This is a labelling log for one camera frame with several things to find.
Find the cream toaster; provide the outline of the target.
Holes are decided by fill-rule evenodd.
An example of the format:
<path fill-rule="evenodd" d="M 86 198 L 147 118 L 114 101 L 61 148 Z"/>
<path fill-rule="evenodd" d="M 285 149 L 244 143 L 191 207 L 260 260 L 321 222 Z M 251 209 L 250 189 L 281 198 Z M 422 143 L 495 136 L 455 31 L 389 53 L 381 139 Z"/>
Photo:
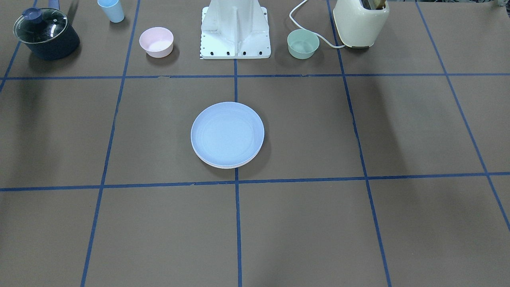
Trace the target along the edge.
<path fill-rule="evenodd" d="M 386 0 L 337 0 L 333 19 L 339 39 L 353 49 L 372 47 L 389 13 Z"/>

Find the green bowl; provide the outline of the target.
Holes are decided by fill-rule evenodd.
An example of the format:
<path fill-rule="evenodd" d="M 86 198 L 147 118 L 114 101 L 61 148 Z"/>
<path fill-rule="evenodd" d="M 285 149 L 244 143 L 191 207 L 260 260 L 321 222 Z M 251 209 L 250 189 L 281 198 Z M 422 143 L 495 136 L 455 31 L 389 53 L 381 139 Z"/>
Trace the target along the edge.
<path fill-rule="evenodd" d="M 288 52 L 296 59 L 308 59 L 319 48 L 319 37 L 307 29 L 291 31 L 286 38 Z"/>

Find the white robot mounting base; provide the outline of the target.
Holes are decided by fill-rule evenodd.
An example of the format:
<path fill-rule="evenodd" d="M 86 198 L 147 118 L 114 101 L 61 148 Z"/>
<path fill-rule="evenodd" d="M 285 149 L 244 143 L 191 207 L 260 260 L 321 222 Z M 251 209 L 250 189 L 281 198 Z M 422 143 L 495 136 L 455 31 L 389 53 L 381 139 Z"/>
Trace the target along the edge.
<path fill-rule="evenodd" d="M 258 0 L 212 0 L 201 15 L 201 59 L 271 56 L 268 11 Z"/>

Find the dark blue pot with lid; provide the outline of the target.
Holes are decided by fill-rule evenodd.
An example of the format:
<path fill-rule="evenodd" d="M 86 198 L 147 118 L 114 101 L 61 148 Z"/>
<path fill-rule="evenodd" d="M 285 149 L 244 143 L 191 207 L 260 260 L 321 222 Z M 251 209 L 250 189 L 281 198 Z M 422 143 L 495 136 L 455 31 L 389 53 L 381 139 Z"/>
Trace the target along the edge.
<path fill-rule="evenodd" d="M 13 34 L 38 58 L 53 61 L 72 54 L 80 38 L 58 0 L 49 0 L 47 8 L 25 9 L 13 26 Z"/>

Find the light blue plate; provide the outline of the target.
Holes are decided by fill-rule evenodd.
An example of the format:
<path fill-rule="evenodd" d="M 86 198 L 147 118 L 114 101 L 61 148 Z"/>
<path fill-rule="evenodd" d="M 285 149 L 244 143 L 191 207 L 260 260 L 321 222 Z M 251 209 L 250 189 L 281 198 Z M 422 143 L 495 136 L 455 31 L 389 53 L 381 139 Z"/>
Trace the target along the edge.
<path fill-rule="evenodd" d="M 239 149 L 262 148 L 265 127 L 250 107 L 236 102 L 222 102 L 204 109 L 191 127 L 193 149 L 209 153 L 232 153 Z"/>

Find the light blue cup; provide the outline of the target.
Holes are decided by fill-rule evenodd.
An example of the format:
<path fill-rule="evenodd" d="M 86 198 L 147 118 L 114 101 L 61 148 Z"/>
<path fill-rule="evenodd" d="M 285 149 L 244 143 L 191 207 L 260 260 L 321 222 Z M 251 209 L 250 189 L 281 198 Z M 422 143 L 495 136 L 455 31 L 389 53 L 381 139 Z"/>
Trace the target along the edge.
<path fill-rule="evenodd" d="M 110 22 L 119 23 L 124 20 L 124 10 L 120 0 L 98 0 L 97 4 L 104 11 Z"/>

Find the pink bowl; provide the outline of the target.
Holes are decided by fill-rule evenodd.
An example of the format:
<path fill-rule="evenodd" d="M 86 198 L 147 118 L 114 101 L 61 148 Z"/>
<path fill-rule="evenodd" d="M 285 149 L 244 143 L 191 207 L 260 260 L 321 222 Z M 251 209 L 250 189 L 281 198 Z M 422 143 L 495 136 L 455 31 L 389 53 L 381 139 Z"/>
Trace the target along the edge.
<path fill-rule="evenodd" d="M 140 35 L 139 45 L 149 56 L 163 58 L 173 51 L 174 35 L 164 27 L 149 28 Z"/>

